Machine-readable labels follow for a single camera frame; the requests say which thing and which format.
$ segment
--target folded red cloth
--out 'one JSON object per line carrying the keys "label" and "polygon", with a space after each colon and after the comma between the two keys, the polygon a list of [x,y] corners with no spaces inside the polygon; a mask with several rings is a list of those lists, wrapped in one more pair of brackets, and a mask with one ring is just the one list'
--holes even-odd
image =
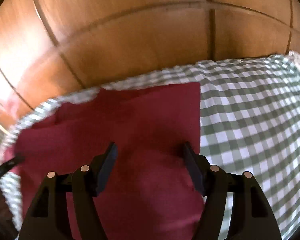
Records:
{"label": "folded red cloth", "polygon": [[[199,83],[101,90],[91,102],[63,104],[42,126],[23,130],[15,144],[14,152],[26,158],[20,167],[24,215],[48,172],[71,173],[114,141],[118,159],[94,199],[108,239],[191,239],[203,200],[180,146],[189,141],[199,152],[199,120]],[[71,194],[67,203],[73,237],[80,239]]]}

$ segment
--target silver screw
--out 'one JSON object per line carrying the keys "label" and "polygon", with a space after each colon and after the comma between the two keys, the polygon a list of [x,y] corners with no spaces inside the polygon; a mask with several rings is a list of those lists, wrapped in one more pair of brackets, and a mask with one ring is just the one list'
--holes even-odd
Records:
{"label": "silver screw", "polygon": [[245,177],[247,177],[248,179],[251,179],[251,178],[252,178],[252,173],[249,172],[249,171],[245,171],[244,175],[245,175]]}
{"label": "silver screw", "polygon": [[50,171],[47,175],[48,178],[53,178],[56,175],[54,171]]}
{"label": "silver screw", "polygon": [[81,171],[88,171],[90,169],[90,167],[88,165],[83,165],[80,170]]}
{"label": "silver screw", "polygon": [[219,171],[219,167],[217,165],[211,165],[210,170],[216,172],[216,171]]}

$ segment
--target brown floor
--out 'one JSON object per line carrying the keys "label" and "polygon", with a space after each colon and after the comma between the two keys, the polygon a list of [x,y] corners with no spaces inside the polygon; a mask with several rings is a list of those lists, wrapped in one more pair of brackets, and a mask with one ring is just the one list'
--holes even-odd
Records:
{"label": "brown floor", "polygon": [[290,49],[300,52],[297,0],[5,0],[0,122],[151,70]]}

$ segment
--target red cloth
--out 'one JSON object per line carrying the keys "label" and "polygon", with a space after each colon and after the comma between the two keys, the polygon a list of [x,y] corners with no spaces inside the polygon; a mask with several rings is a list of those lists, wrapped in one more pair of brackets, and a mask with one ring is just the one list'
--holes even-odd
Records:
{"label": "red cloth", "polygon": [[[71,173],[114,141],[118,159],[106,189],[94,199],[108,239],[191,239],[203,200],[180,146],[189,141],[199,152],[199,120],[199,83],[101,90],[91,102],[63,104],[23,130],[15,144],[14,152],[26,158],[20,166],[24,215],[48,172]],[[71,194],[67,203],[73,237],[80,239]]]}

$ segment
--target checkered tablecloth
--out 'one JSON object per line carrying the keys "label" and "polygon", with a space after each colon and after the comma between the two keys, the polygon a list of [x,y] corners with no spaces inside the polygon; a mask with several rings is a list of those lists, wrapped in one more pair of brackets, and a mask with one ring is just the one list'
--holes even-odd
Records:
{"label": "checkered tablecloth", "polygon": [[[201,84],[200,154],[226,172],[251,171],[272,207],[282,239],[288,239],[300,224],[300,71],[284,55],[205,60],[102,87],[125,90],[187,82]],[[92,88],[42,103],[18,121],[0,153],[22,129],[52,114],[63,102],[86,102],[97,93],[98,88]],[[1,187],[20,228],[19,178],[8,174]],[[226,238],[232,200],[229,194],[219,239]]]}

